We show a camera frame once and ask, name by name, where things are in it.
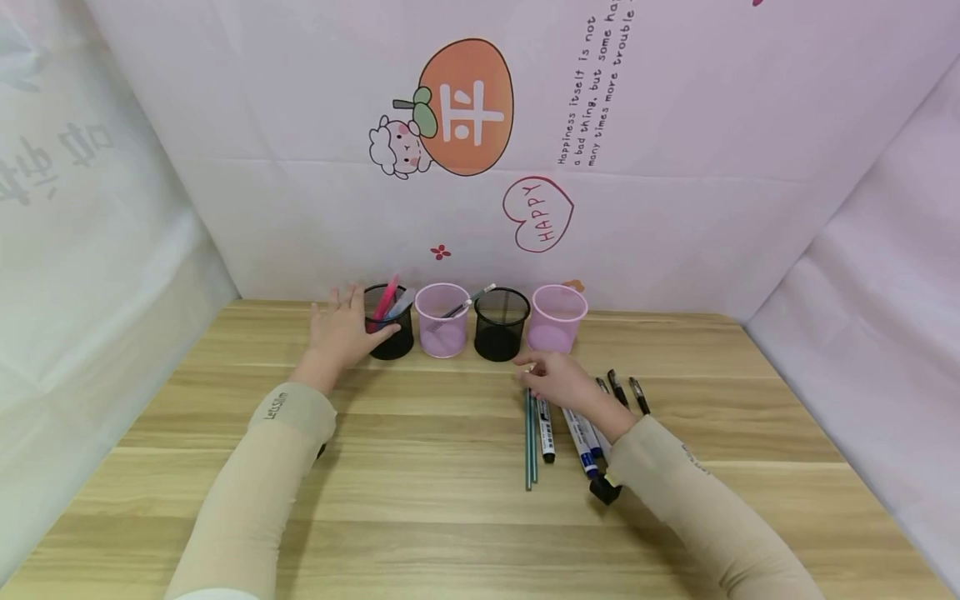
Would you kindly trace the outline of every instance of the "heart sticker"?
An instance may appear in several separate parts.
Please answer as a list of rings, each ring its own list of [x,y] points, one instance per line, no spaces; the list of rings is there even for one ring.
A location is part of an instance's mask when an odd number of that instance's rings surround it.
[[[503,212],[520,223],[516,245],[527,252],[546,252],[557,245],[570,227],[573,202],[546,177],[525,177],[503,196]]]

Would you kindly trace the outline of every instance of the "wooden tabletop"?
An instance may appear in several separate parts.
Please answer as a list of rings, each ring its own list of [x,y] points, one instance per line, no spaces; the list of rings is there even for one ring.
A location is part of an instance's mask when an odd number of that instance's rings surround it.
[[[307,315],[290,302],[224,309],[0,597],[160,598],[250,414],[297,361]],[[637,376],[660,422],[827,598],[950,598],[733,321],[591,314],[574,354],[590,373]],[[472,346],[448,360],[416,346],[347,373],[337,432],[283,538],[277,598],[717,597],[632,494],[593,499],[557,410],[557,462],[524,490],[512,371]]]

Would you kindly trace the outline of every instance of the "arm sleeve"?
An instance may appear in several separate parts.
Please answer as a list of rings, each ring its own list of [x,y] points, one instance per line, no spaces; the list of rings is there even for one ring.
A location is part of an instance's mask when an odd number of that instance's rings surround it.
[[[652,417],[617,440],[610,471],[731,600],[823,599],[780,536]]]
[[[299,383],[263,399],[200,508],[166,600],[198,590],[274,599],[280,537],[336,416],[323,394]]]

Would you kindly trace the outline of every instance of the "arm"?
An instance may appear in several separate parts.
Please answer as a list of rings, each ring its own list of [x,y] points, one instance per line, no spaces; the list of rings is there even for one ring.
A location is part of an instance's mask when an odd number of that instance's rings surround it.
[[[524,385],[600,428],[612,444],[609,474],[677,534],[728,598],[823,600],[777,532],[656,420],[637,421],[565,354],[531,352],[515,362],[536,363],[520,374]]]
[[[611,473],[677,534],[728,598],[823,599],[777,532],[652,417],[613,443],[612,454]]]
[[[316,304],[311,307],[310,346],[287,382],[260,402],[213,482],[167,600],[273,600],[280,538],[300,481],[336,426],[326,395],[343,369],[398,329],[368,335],[363,292],[351,286],[348,294],[340,303],[339,293],[331,292],[323,316]]]

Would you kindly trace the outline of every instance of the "cartoon sheep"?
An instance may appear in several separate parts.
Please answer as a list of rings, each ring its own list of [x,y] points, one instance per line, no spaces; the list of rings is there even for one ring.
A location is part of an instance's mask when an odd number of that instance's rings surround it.
[[[370,130],[370,158],[384,173],[402,180],[410,173],[423,173],[433,162],[420,141],[420,126],[391,121],[387,115],[380,117],[380,127]]]

